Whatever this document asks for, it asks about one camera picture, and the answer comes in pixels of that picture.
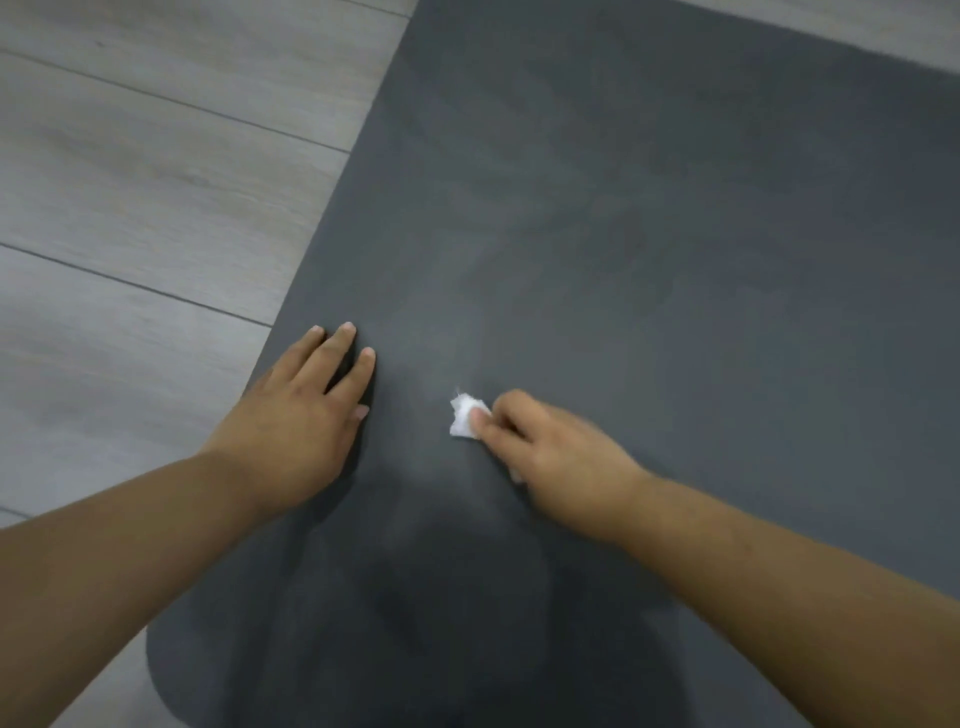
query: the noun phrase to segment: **left hand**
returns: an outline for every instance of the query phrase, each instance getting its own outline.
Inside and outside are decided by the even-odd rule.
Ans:
[[[324,340],[313,327],[237,402],[199,455],[237,469],[267,516],[303,503],[340,474],[369,408],[359,404],[375,355],[363,349],[328,393],[356,328],[343,324]]]

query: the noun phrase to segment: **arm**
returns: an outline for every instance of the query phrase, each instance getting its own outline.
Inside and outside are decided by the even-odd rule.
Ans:
[[[539,508],[658,574],[814,723],[960,725],[960,602],[651,475],[524,393],[471,422]]]
[[[0,726],[43,726],[204,570],[339,474],[373,355],[311,329],[200,453],[0,531]]]

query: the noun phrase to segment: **yoga mat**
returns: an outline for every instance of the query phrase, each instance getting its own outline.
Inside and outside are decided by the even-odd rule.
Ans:
[[[667,0],[423,0],[254,373],[355,322],[358,464],[152,625],[174,714],[802,725],[448,401],[529,389],[960,596],[958,130],[958,78]]]

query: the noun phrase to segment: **gray wood plank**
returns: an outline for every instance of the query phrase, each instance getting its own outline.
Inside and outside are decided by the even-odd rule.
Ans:
[[[684,0],[960,73],[956,0]]]
[[[0,98],[0,242],[272,322],[344,153],[6,54]]]
[[[191,454],[267,331],[0,248],[0,506],[35,515]]]
[[[5,0],[0,48],[346,150],[406,23],[341,0]]]
[[[6,528],[9,525],[14,525],[15,523],[20,523],[21,521],[23,521],[23,519],[14,515],[13,513],[0,511],[0,528]]]

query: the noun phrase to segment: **wrist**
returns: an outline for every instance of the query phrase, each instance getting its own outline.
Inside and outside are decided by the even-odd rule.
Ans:
[[[257,527],[277,515],[258,497],[253,473],[236,458],[207,450],[187,458],[186,462],[197,469],[200,482],[217,495],[225,511],[250,527]]]
[[[632,497],[623,509],[623,519],[614,545],[637,560],[646,563],[646,555],[656,540],[663,518],[658,502],[663,491],[675,484],[667,478],[640,470],[633,481]]]

